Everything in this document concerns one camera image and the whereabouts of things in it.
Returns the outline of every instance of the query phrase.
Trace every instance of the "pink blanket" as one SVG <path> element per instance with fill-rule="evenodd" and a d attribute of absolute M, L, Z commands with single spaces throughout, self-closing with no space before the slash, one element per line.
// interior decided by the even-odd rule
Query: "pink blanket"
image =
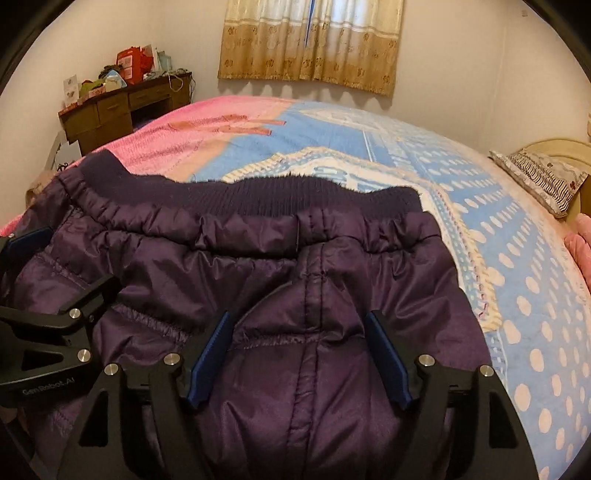
<path fill-rule="evenodd" d="M 579 266 L 587 288 L 591 291 L 591 218 L 582 213 L 575 219 L 577 233 L 564 237 L 564 244 Z"/>
<path fill-rule="evenodd" d="M 215 158 L 234 135 L 269 135 L 269 125 L 282 124 L 275 118 L 293 102 L 222 96 L 192 103 L 101 149 L 113 152 L 131 173 L 190 181 L 191 175 Z M 1 227 L 0 235 L 10 234 L 21 216 Z"/>

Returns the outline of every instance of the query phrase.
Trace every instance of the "bedspread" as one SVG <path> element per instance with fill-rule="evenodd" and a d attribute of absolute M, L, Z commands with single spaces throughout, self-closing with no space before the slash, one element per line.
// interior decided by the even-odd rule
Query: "bedspread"
<path fill-rule="evenodd" d="M 221 97 L 106 146 L 178 181 L 306 174 L 361 192 L 415 188 L 437 219 L 540 478 L 591 426 L 591 297 L 558 223 L 484 156 L 395 119 L 315 102 Z"/>

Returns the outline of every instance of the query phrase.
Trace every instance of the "desk drawer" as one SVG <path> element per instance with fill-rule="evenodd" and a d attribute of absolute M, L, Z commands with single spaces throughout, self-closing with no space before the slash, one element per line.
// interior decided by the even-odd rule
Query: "desk drawer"
<path fill-rule="evenodd" d="M 99 116 L 96 112 L 96 105 L 85 105 L 78 107 L 67 119 L 64 120 L 64 130 L 68 137 L 68 141 L 72 142 L 72 138 L 82 132 L 88 132 L 99 125 Z"/>
<path fill-rule="evenodd" d="M 104 100 L 99 100 L 96 104 L 99 111 L 100 124 L 103 125 L 109 120 L 125 115 L 129 112 L 127 104 L 127 94 L 118 93 Z"/>
<path fill-rule="evenodd" d="M 156 85 L 155 87 L 146 88 L 129 94 L 129 107 L 132 110 L 137 110 L 143 106 L 150 105 L 151 103 L 159 102 L 160 100 L 166 100 L 170 97 L 172 90 L 168 83 L 163 85 Z"/>

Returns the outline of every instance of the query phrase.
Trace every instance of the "white wall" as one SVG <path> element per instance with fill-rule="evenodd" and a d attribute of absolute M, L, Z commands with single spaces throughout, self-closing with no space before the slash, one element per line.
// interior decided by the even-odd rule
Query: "white wall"
<path fill-rule="evenodd" d="M 60 129 L 63 80 L 94 80 L 118 52 L 149 43 L 157 1 L 76 0 L 27 52 L 0 96 L 0 223 L 22 212 L 45 165 Z"/>
<path fill-rule="evenodd" d="M 498 93 L 477 148 L 514 151 L 548 137 L 588 141 L 591 84 L 554 29 L 511 0 L 505 44 Z"/>
<path fill-rule="evenodd" d="M 315 99 L 395 116 L 477 150 L 544 137 L 588 140 L 591 84 L 554 30 L 521 0 L 406 0 L 392 99 L 319 82 L 218 80 L 224 0 L 76 0 L 35 42 L 0 96 L 0 222 L 22 210 L 59 128 L 62 81 L 96 77 L 152 43 L 193 71 L 193 100 Z"/>

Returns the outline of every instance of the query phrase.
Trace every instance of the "elastic waistband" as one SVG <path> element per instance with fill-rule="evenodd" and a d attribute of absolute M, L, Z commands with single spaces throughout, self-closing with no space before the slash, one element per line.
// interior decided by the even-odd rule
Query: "elastic waistband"
<path fill-rule="evenodd" d="M 131 174 L 108 150 L 88 155 L 77 169 L 62 174 L 63 180 L 82 173 L 87 186 L 119 205 L 150 203 L 194 215 L 274 218 L 315 207 L 355 207 L 368 219 L 385 219 L 423 211 L 418 193 L 410 187 L 359 193 L 330 180 L 301 176 L 251 178 L 231 184 L 178 183 L 162 176 Z"/>

